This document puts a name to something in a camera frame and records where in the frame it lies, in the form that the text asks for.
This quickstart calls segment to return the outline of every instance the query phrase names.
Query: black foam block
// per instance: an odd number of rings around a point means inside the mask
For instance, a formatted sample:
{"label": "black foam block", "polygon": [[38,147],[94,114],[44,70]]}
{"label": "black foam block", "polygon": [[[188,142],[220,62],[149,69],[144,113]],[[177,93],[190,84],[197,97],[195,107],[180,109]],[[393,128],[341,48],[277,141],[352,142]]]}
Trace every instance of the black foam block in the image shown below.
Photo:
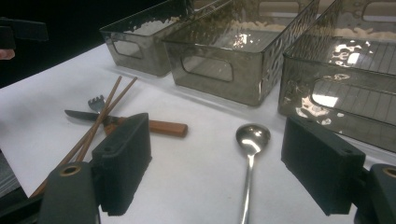
{"label": "black foam block", "polygon": [[53,170],[41,204],[40,224],[99,223],[91,166],[72,162]]}
{"label": "black foam block", "polygon": [[151,161],[149,115],[129,117],[92,152],[92,170],[102,210],[123,215]]}
{"label": "black foam block", "polygon": [[328,216],[348,214],[365,154],[314,121],[287,118],[281,160]]}

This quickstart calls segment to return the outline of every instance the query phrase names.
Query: metal spoon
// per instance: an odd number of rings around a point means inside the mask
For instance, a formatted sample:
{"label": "metal spoon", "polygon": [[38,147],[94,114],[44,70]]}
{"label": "metal spoon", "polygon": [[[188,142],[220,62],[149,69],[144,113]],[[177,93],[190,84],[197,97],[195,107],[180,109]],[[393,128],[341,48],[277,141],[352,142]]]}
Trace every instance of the metal spoon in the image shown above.
{"label": "metal spoon", "polygon": [[261,152],[271,138],[270,131],[258,124],[246,124],[236,131],[236,141],[247,154],[248,166],[247,177],[244,190],[244,208],[242,211],[241,223],[248,223],[248,206],[250,196],[250,183],[253,173],[254,156]]}

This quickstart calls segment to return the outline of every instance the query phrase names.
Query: white tabletop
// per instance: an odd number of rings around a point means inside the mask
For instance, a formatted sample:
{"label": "white tabletop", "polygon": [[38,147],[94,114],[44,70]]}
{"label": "white tabletop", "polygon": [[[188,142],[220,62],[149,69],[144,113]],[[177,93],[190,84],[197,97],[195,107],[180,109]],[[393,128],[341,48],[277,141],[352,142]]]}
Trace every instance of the white tabletop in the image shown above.
{"label": "white tabletop", "polygon": [[[90,111],[87,101],[108,96],[118,76],[116,96],[132,77],[138,80],[112,115],[148,112],[151,119],[187,123],[189,133],[183,139],[151,135],[153,159],[128,212],[102,213],[102,223],[237,223],[247,159],[235,131],[250,122],[272,135],[256,158],[250,223],[353,223],[355,207],[347,216],[326,217],[280,160],[286,119],[276,112],[278,85],[260,107],[240,105],[176,86],[171,74],[117,67],[105,45],[0,90],[0,148],[27,195],[92,126],[64,110]],[[104,138],[100,129],[91,149]],[[396,164],[394,157],[374,155],[366,166],[382,161]]]}

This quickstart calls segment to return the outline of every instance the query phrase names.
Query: clear plastic bin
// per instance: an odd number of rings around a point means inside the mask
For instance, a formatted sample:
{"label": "clear plastic bin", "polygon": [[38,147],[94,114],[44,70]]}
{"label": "clear plastic bin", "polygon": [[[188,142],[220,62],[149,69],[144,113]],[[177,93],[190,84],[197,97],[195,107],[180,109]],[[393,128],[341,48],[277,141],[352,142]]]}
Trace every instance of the clear plastic bin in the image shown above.
{"label": "clear plastic bin", "polygon": [[315,20],[317,0],[234,0],[163,42],[175,83],[259,105],[281,76],[283,50]]}
{"label": "clear plastic bin", "polygon": [[162,39],[205,15],[206,7],[214,2],[168,0],[109,24],[100,32],[116,65],[163,77],[169,73],[170,66]]}
{"label": "clear plastic bin", "polygon": [[278,111],[396,152],[396,1],[337,0],[284,53]]}

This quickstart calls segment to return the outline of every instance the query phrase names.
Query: wooden chopstick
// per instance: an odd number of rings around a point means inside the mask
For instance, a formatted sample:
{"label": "wooden chopstick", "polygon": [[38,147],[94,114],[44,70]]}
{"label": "wooden chopstick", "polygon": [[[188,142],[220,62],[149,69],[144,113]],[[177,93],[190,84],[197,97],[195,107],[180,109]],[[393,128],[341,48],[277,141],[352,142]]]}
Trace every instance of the wooden chopstick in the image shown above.
{"label": "wooden chopstick", "polygon": [[[125,95],[125,93],[131,89],[132,85],[136,82],[137,77],[134,77],[134,79],[128,84],[128,86],[120,93],[120,95],[114,100],[113,103],[108,107],[106,112],[106,116],[111,112],[111,110],[116,106],[116,104],[120,101],[120,99]],[[89,137],[89,134],[92,132],[92,127],[84,134],[84,136],[76,143],[76,145],[67,153],[67,155],[64,157],[64,159],[57,165],[57,167],[61,165],[65,165],[69,163],[73,157],[77,154],[77,152],[81,149],[81,147],[84,145],[84,143],[87,141],[87,138]],[[33,192],[33,194],[30,197],[34,197],[42,192],[44,192],[44,189],[47,185],[47,178],[38,186],[38,188]]]}
{"label": "wooden chopstick", "polygon": [[121,82],[121,77],[119,77],[116,81],[116,84],[114,84],[113,90],[111,90],[111,93],[108,95],[107,100],[105,102],[105,106],[102,108],[101,113],[99,114],[99,117],[96,119],[96,122],[93,124],[92,128],[90,129],[90,131],[88,132],[88,139],[87,141],[85,141],[84,143],[84,147],[82,148],[82,150],[78,153],[78,156],[76,158],[76,161],[83,161],[85,155],[88,152],[88,148],[91,145],[91,142],[93,140],[93,138],[96,135],[96,131],[98,130],[100,124],[102,123],[103,119],[106,117],[106,111],[108,106],[111,103],[111,100],[113,99],[114,93],[116,93],[117,87],[119,86]]}

